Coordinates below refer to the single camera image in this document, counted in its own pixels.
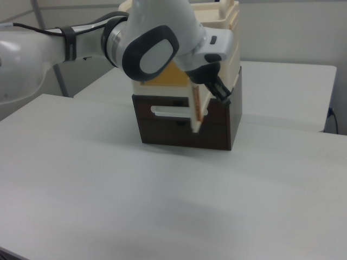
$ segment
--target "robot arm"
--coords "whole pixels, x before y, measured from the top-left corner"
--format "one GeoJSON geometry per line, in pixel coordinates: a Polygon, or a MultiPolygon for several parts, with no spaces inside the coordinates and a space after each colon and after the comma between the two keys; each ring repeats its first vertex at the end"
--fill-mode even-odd
{"type": "Polygon", "coordinates": [[[33,94],[54,64],[101,56],[136,81],[153,79],[174,60],[192,82],[229,104],[218,72],[233,34],[204,28],[187,0],[133,0],[129,17],[115,12],[92,24],[36,31],[0,32],[0,102],[33,94]]]}

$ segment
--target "drawer handle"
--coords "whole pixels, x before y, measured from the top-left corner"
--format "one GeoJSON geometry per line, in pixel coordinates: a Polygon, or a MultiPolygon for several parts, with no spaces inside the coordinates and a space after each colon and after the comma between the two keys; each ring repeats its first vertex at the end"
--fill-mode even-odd
{"type": "Polygon", "coordinates": [[[156,116],[165,116],[169,118],[190,118],[189,107],[165,107],[165,106],[152,106],[151,111],[156,116]]]}

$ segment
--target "wooden drawer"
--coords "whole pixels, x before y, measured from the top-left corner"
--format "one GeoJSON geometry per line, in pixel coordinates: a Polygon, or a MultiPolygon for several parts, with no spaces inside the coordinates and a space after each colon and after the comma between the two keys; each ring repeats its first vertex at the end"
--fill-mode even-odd
{"type": "Polygon", "coordinates": [[[173,145],[216,150],[231,150],[242,115],[242,75],[231,96],[231,105],[223,107],[212,99],[200,131],[193,133],[190,118],[157,116],[152,106],[188,107],[187,97],[136,96],[133,103],[142,138],[146,144],[173,145]]]}

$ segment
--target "black cord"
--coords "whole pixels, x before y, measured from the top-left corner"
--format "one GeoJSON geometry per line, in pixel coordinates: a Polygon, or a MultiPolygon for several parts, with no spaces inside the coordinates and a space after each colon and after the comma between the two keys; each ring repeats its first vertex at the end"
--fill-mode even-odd
{"type": "MultiPolygon", "coordinates": [[[[61,32],[46,31],[46,30],[42,30],[42,29],[39,29],[39,28],[36,28],[36,27],[28,26],[28,25],[25,25],[25,24],[22,24],[22,23],[13,23],[13,26],[25,28],[25,29],[28,29],[28,30],[35,31],[37,33],[41,33],[41,34],[63,37],[63,34],[61,32]]],[[[86,33],[89,33],[91,31],[95,31],[95,30],[98,30],[98,29],[101,29],[101,28],[104,28],[104,27],[105,27],[105,25],[102,24],[102,25],[99,25],[99,26],[96,26],[96,27],[93,27],[93,28],[90,28],[90,29],[87,29],[87,30],[78,31],[78,32],[76,32],[76,35],[86,34],[86,33]]]]}
{"type": "Polygon", "coordinates": [[[47,35],[52,35],[52,36],[63,36],[60,32],[51,32],[51,31],[46,31],[46,30],[42,30],[36,27],[32,27],[32,26],[28,26],[22,23],[13,23],[13,26],[16,27],[21,27],[21,28],[25,28],[28,30],[32,30],[35,31],[37,33],[41,33],[41,34],[47,34],[47,35]]]}
{"type": "Polygon", "coordinates": [[[336,118],[336,114],[334,111],[331,112],[331,114],[333,115],[334,119],[335,119],[335,125],[336,125],[336,134],[338,134],[338,125],[337,125],[337,118],[336,118]]]}

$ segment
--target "white table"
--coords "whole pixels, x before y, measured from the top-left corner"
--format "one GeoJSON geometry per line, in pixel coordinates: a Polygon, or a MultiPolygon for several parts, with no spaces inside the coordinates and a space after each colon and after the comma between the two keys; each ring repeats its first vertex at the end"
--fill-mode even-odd
{"type": "Polygon", "coordinates": [[[347,138],[242,122],[144,145],[130,106],[43,95],[0,122],[0,246],[29,260],[344,259],[347,138]]]}
{"type": "MultiPolygon", "coordinates": [[[[243,122],[322,132],[336,67],[241,62],[243,122]]],[[[131,81],[115,68],[85,88],[76,99],[132,104],[131,81]]]]}

